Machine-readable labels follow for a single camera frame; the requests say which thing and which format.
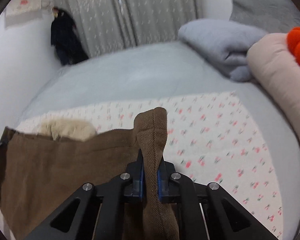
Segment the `light grey bed cover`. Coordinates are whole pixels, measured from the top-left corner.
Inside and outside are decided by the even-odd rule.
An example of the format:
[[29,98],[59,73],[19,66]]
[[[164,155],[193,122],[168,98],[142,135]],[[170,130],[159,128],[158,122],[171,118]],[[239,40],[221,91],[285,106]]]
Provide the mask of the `light grey bed cover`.
[[50,111],[106,102],[235,92],[268,146],[283,207],[283,236],[300,224],[300,146],[275,102],[259,85],[223,77],[180,42],[109,54],[64,68],[32,100],[21,122]]

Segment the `dark hanging clothes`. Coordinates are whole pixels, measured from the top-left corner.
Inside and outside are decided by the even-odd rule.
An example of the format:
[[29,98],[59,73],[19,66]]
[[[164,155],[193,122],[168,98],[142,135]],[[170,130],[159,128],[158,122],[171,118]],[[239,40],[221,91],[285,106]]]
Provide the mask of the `dark hanging clothes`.
[[78,64],[89,59],[77,35],[77,27],[70,14],[61,8],[52,8],[51,46],[55,48],[62,66]]

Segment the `folded lavender grey blanket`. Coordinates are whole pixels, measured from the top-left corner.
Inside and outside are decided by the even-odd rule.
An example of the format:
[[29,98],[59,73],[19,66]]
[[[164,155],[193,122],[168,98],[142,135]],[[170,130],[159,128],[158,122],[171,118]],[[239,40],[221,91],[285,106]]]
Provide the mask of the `folded lavender grey blanket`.
[[267,35],[258,27],[233,21],[200,19],[186,23],[178,39],[189,45],[220,73],[235,82],[248,82],[248,50]]

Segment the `pink pillow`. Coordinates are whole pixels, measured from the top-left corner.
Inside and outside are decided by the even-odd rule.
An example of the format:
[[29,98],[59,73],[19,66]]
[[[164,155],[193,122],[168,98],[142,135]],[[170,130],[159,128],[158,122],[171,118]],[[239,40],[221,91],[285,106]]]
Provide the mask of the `pink pillow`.
[[300,140],[300,66],[289,52],[286,34],[268,34],[247,53],[248,66],[279,105]]

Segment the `cherry print white bed sheet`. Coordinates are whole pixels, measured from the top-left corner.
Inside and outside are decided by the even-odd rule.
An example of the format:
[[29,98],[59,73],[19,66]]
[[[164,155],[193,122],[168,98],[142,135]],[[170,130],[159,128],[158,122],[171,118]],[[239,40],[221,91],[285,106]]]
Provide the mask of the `cherry print white bed sheet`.
[[98,133],[130,129],[134,118],[155,107],[167,111],[164,159],[197,183],[219,183],[276,238],[283,236],[283,207],[270,152],[257,124],[235,92],[98,103],[50,111],[22,121],[36,133],[55,118],[84,119]]

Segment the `brown coat with fur collar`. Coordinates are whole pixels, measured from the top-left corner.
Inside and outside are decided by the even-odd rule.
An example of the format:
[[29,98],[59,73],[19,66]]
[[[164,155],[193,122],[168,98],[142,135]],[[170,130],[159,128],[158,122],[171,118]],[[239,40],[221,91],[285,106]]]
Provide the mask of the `brown coat with fur collar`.
[[126,206],[124,239],[178,239],[173,209],[158,198],[157,170],[167,141],[167,112],[138,114],[132,129],[114,129],[80,142],[5,128],[0,149],[0,209],[16,239],[24,239],[85,183],[100,185],[143,155],[146,203]]

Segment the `grey dotted curtain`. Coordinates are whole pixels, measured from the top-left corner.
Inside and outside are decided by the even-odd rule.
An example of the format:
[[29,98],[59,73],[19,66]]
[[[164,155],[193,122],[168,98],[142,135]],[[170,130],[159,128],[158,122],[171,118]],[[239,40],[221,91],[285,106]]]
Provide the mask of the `grey dotted curtain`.
[[54,0],[75,20],[89,57],[171,42],[187,22],[202,18],[202,0]]

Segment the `wall hanging cloth picture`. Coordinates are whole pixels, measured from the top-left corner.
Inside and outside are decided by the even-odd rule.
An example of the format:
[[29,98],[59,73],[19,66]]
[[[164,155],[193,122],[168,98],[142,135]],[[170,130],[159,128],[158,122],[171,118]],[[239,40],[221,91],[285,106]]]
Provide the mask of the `wall hanging cloth picture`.
[[6,17],[39,11],[41,7],[42,0],[11,0],[6,7]]

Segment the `grey quilted headboard pillow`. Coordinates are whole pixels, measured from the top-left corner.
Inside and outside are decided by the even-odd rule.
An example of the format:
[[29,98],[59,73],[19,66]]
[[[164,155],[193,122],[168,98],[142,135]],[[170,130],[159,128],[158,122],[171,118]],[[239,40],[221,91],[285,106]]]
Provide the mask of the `grey quilted headboard pillow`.
[[229,18],[269,33],[288,33],[300,27],[300,11],[291,0],[231,0]]

